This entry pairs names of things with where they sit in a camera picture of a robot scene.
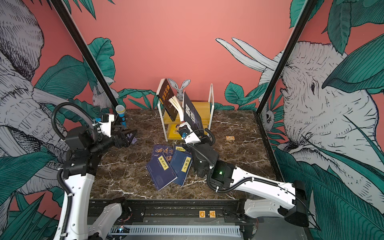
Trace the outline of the dark blue book white label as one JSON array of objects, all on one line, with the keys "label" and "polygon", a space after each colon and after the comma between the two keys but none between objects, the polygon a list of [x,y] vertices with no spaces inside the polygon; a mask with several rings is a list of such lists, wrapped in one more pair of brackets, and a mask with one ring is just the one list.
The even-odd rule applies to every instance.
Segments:
[{"label": "dark blue book white label", "polygon": [[183,186],[192,164],[192,155],[187,152],[175,150],[170,164],[177,175],[174,183]]}]

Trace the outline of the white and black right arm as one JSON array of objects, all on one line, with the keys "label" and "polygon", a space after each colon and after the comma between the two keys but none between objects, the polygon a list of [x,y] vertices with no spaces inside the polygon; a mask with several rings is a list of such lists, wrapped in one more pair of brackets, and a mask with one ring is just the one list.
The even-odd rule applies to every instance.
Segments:
[{"label": "white and black right arm", "polygon": [[309,226],[310,210],[303,182],[278,182],[251,174],[221,161],[218,152],[209,144],[188,143],[184,148],[192,154],[194,167],[203,171],[208,187],[215,193],[237,190],[261,197],[260,200],[245,200],[244,214],[249,218],[283,218],[295,226]]}]

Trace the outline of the black book white characters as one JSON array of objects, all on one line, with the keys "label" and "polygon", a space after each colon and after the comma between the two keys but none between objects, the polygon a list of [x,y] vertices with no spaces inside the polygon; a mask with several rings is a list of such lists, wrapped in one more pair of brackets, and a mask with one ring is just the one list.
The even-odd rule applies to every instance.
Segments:
[{"label": "black book white characters", "polygon": [[183,93],[183,102],[181,105],[182,110],[179,113],[180,121],[189,123],[194,131],[202,131],[204,126],[201,116],[186,92]]}]

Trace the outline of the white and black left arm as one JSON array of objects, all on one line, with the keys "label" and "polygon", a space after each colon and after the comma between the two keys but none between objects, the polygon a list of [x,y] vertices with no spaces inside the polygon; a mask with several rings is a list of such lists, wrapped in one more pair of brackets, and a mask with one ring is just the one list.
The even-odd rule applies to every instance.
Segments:
[{"label": "white and black left arm", "polygon": [[[72,129],[64,136],[56,123],[57,112],[63,107],[68,107],[90,123]],[[103,154],[111,147],[129,147],[137,133],[136,130],[126,129],[125,107],[118,105],[115,110],[121,125],[113,124],[113,114],[104,114],[93,119],[80,106],[70,102],[57,105],[52,112],[53,129],[70,148],[66,153],[66,161],[57,174],[65,196],[54,236],[56,240],[105,240],[115,222],[125,222],[132,216],[127,200],[121,197],[111,200],[95,222],[88,225],[91,188]]]}]

